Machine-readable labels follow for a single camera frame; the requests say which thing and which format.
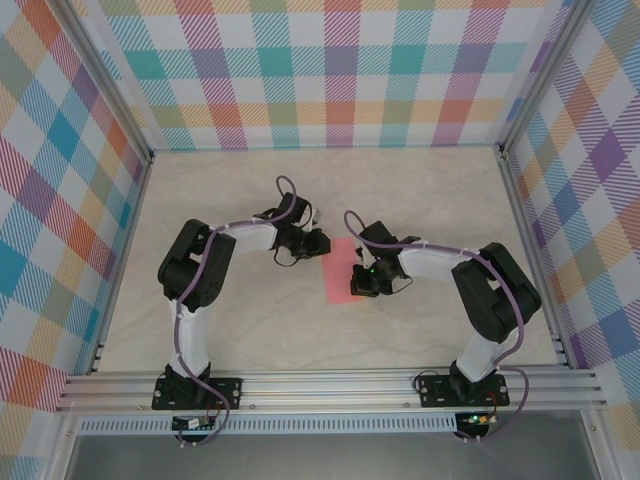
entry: metal rail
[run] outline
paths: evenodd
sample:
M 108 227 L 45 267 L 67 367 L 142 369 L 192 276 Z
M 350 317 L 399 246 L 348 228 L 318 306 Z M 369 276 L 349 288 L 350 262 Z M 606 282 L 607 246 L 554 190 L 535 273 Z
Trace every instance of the metal rail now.
M 531 382 L 526 410 L 598 409 L 606 400 L 591 370 L 558 366 L 521 367 Z M 446 374 L 447 369 L 435 369 Z M 295 372 L 212 372 L 241 377 L 242 403 L 233 415 L 397 413 L 438 411 L 462 413 L 477 408 L 422 409 L 412 379 L 419 369 L 326 370 Z M 519 374 L 502 372 L 514 410 L 522 399 Z M 62 415 L 157 415 L 151 398 L 157 374 L 111 373 L 69 377 L 58 405 Z M 204 414 L 205 412 L 173 412 Z

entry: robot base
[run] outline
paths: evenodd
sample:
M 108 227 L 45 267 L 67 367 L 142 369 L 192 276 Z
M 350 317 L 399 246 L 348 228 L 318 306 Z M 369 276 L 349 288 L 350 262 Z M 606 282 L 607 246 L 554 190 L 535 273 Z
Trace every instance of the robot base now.
M 210 368 L 199 376 L 209 386 L 216 389 L 227 399 L 231 410 L 240 408 L 240 398 L 242 395 L 241 378 L 209 378 Z M 165 373 L 156 380 L 151 402 L 152 410 L 213 410 L 220 406 L 224 409 L 222 401 L 212 393 L 201 388 L 190 378 L 185 378 L 167 365 Z
M 502 375 L 494 374 L 486 379 L 483 389 L 470 395 L 464 401 L 451 388 L 450 375 L 420 375 L 416 379 L 416 388 L 420 393 L 420 405 L 433 407 L 506 407 L 509 405 L 509 392 Z

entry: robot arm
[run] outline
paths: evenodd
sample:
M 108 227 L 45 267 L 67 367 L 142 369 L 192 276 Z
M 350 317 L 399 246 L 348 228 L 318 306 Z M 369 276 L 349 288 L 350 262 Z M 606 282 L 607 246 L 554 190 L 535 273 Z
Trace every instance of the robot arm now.
M 366 227 L 360 236 L 390 245 L 426 243 L 418 237 L 398 241 L 381 222 Z M 484 388 L 495 372 L 495 360 L 518 338 L 515 312 L 502 288 L 492 287 L 490 282 L 495 278 L 478 261 L 460 254 L 428 249 L 365 248 L 357 251 L 363 264 L 353 267 L 352 295 L 393 294 L 392 282 L 398 277 L 453 279 L 475 332 L 451 365 L 450 386 L 462 401 Z M 491 243 L 475 253 L 490 261 L 507 282 L 526 324 L 542 302 L 511 254 L 498 243 Z
M 329 238 L 320 228 L 314 228 L 317 211 L 304 198 L 296 198 L 291 213 L 286 217 L 274 223 L 264 222 L 286 213 L 292 200 L 293 196 L 286 193 L 277 208 L 255 215 L 254 223 L 231 226 L 214 237 L 202 276 L 182 302 L 180 310 L 178 337 L 182 360 L 198 378 L 206 379 L 209 376 L 207 322 L 234 254 L 282 247 L 287 248 L 296 260 L 301 260 L 329 253 Z M 177 300 L 194 278 L 200 266 L 198 256 L 203 254 L 209 236 L 215 228 L 199 220 L 186 222 L 158 270 L 158 280 L 169 300 L 174 327 L 177 320 Z M 175 390 L 183 392 L 186 398 L 204 395 L 204 391 L 197 388 L 178 361 L 175 350 L 165 368 L 165 377 L 172 382 Z

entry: marble surface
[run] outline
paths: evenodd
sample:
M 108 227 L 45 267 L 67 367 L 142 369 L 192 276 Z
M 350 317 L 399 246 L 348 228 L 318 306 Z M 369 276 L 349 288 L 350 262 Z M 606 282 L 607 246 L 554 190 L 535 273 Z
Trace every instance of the marble surface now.
M 274 180 L 291 177 L 322 212 L 329 237 L 346 237 L 345 209 L 382 220 L 398 238 L 457 247 L 504 243 L 526 259 L 488 147 L 161 153 L 136 229 L 100 371 L 160 371 L 171 319 L 156 274 L 184 222 L 249 218 L 276 206 Z M 387 368 L 449 365 L 472 327 L 453 283 L 416 279 L 392 297 L 327 303 L 322 262 L 277 266 L 269 252 L 235 257 L 214 304 L 214 369 Z M 541 312 L 505 363 L 555 363 Z

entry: colorful plaid fabric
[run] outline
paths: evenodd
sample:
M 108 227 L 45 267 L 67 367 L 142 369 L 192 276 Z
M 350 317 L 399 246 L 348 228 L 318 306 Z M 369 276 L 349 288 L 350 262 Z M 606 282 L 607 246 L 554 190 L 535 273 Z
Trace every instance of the colorful plaid fabric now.
M 513 153 L 571 346 L 640 467 L 640 2 L 598 3 Z
M 151 143 L 155 129 L 187 150 L 493 144 L 538 20 L 559 5 L 103 0 L 104 32 L 75 3 Z
M 524 100 L 527 98 L 527 95 L 529 95 L 529 92 L 531 91 L 531 87 L 533 87 L 533 85 L 535 84 L 538 78 L 538 73 L 540 72 L 540 68 L 547 60 L 547 56 L 549 54 L 549 51 L 551 50 L 551 46 L 554 44 L 556 38 L 558 37 L 558 34 L 561 32 L 564 22 L 571 10 L 571 6 L 574 3 L 575 0 L 563 0 L 562 6 L 560 7 L 560 10 L 558 10 L 556 18 L 554 19 L 553 24 L 551 25 L 551 28 L 547 32 L 547 36 L 542 43 L 542 47 L 540 47 L 538 55 L 536 55 L 536 59 L 531 64 L 531 68 L 529 69 L 529 72 L 527 73 L 527 76 L 522 83 L 522 86 L 520 87 L 518 96 L 516 97 L 515 102 L 513 102 L 511 110 L 509 110 L 507 121 L 504 122 L 504 125 L 502 126 L 502 130 L 500 131 L 497 143 L 504 143 L 507 134 L 511 129 L 513 121 L 520 112 L 522 102 L 524 102 Z
M 44 0 L 0 0 L 0 478 L 34 478 L 143 164 Z

